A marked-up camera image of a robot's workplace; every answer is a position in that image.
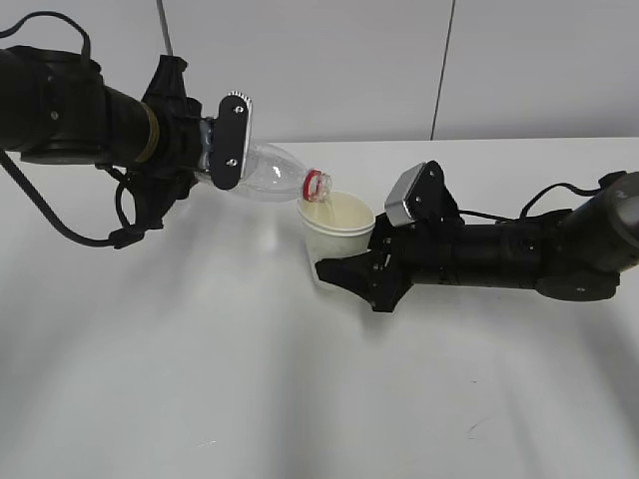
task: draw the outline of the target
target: paper cup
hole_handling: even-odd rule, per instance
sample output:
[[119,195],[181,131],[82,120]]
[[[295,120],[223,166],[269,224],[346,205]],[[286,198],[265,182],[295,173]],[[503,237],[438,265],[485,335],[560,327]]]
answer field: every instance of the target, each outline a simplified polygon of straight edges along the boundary
[[320,281],[316,262],[334,257],[348,257],[368,251],[368,241],[375,226],[375,216],[359,198],[342,192],[330,194],[333,218],[326,206],[300,200],[298,211],[305,226],[307,253],[315,283],[326,289],[336,286]]

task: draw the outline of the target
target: table surface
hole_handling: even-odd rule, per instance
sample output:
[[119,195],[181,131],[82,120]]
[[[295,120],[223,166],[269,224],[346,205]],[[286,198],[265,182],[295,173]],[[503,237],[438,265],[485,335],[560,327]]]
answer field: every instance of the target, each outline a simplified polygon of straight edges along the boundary
[[[435,159],[461,207],[514,216],[635,170],[639,139],[285,148],[376,212]],[[115,228],[106,175],[23,168],[76,230]],[[639,474],[639,271],[601,303],[417,286],[374,314],[314,287],[295,204],[197,186],[162,232],[95,250],[0,175],[0,218],[1,477]]]

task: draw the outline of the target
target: white wall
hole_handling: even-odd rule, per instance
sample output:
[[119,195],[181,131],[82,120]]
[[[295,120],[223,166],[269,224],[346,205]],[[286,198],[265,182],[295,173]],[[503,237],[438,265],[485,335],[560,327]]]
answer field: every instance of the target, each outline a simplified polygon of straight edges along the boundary
[[[451,0],[165,0],[188,91],[205,112],[240,89],[272,141],[423,140],[431,128]],[[107,82],[134,96],[164,46],[153,0],[5,2],[91,34]],[[639,134],[639,2],[458,0],[436,138]],[[0,45],[77,49],[33,20]]]
[[246,91],[257,137],[423,139],[430,128],[448,0],[166,5],[191,93],[212,109]]
[[639,134],[637,0],[458,0],[437,138]]

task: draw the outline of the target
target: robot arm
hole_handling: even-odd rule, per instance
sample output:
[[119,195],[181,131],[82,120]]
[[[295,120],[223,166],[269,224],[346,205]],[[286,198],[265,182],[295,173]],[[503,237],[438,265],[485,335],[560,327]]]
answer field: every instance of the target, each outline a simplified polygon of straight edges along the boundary
[[639,262],[639,173],[600,180],[575,210],[466,225],[436,162],[405,172],[385,202],[370,251],[317,263],[319,279],[391,312],[414,284],[535,289],[556,299],[593,301],[615,294],[620,272]]
[[[89,36],[64,15],[35,12],[0,38],[35,16],[71,24],[82,34],[82,53],[0,50],[0,164],[56,230],[84,245],[121,248],[161,229],[162,217],[188,196],[196,175],[210,177],[223,190],[237,185],[250,137],[248,98],[234,92],[222,100],[216,119],[203,118],[200,102],[186,94],[187,63],[163,55],[142,101],[135,100],[104,84],[100,66],[90,58]],[[19,152],[29,163],[88,164],[106,171],[119,184],[115,203],[122,227],[107,239],[71,232],[4,151]],[[122,209],[124,190],[135,201],[133,222]]]

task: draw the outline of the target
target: plastic bottle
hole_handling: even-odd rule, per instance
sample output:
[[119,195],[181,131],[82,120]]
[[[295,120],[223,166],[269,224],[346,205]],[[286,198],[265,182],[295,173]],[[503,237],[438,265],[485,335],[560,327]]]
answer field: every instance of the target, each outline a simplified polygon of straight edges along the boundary
[[286,150],[274,145],[251,145],[244,177],[232,193],[256,202],[304,199],[323,202],[330,194],[330,176],[309,169]]

